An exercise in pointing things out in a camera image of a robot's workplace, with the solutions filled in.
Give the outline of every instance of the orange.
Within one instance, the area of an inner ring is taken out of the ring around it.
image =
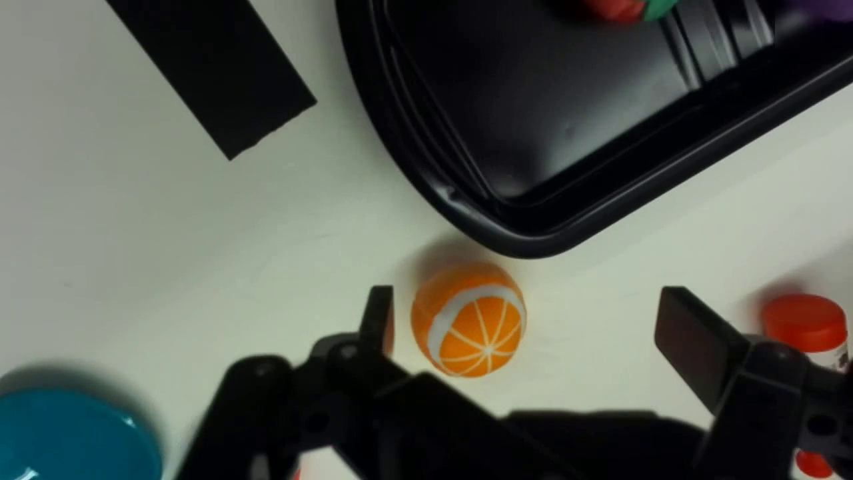
[[[525,302],[497,265],[461,265],[419,287],[410,326],[439,371],[486,377],[514,358],[525,333]]]

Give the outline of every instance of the blue bowl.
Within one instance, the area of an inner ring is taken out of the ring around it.
[[[74,389],[0,395],[0,480],[161,480],[154,434]]]

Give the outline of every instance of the colorful object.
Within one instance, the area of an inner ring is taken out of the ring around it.
[[[762,329],[770,342],[801,349],[822,369],[849,369],[849,322],[842,307],[829,298],[789,293],[762,309]],[[833,478],[822,454],[798,451],[794,470],[801,478]]]
[[[658,21],[677,0],[586,0],[586,7],[606,25]]]
[[[161,480],[152,433],[72,389],[0,395],[0,478]]]
[[[853,0],[793,0],[793,7],[822,21],[853,21]]]
[[[518,282],[493,265],[465,265],[426,279],[410,326],[422,353],[446,373],[486,377],[505,369],[525,333]]]

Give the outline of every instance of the black plastic tray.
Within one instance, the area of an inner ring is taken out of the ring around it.
[[[338,0],[363,105],[417,190],[506,257],[551,257],[853,81],[853,26],[682,0]]]

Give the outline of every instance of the white surface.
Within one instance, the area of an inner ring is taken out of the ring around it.
[[[227,163],[104,0],[0,2],[0,369],[113,379],[149,405],[170,471],[231,361],[303,358],[377,282],[398,286],[398,361],[426,369],[406,318],[419,258],[479,254],[377,141],[331,0],[258,11],[321,106]],[[493,410],[703,425],[651,343],[658,287],[742,329],[775,282],[851,298],[851,106],[845,91],[566,257],[505,262],[531,303],[522,353],[457,385]]]

